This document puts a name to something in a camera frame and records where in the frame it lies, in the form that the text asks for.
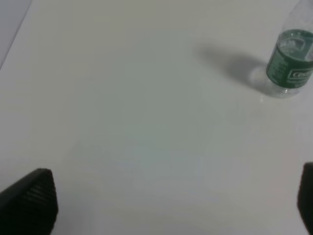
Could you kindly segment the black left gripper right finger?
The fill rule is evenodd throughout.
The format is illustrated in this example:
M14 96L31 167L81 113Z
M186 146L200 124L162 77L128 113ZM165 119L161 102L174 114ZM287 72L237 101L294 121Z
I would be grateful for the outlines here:
M300 186L297 196L297 206L302 221L308 231L313 235L313 164L305 163L303 166Z

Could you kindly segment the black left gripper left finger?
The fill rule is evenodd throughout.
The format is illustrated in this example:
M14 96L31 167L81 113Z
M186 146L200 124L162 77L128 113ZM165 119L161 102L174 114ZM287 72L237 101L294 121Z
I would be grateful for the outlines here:
M52 171L35 169L0 193L0 233L49 235L58 211Z

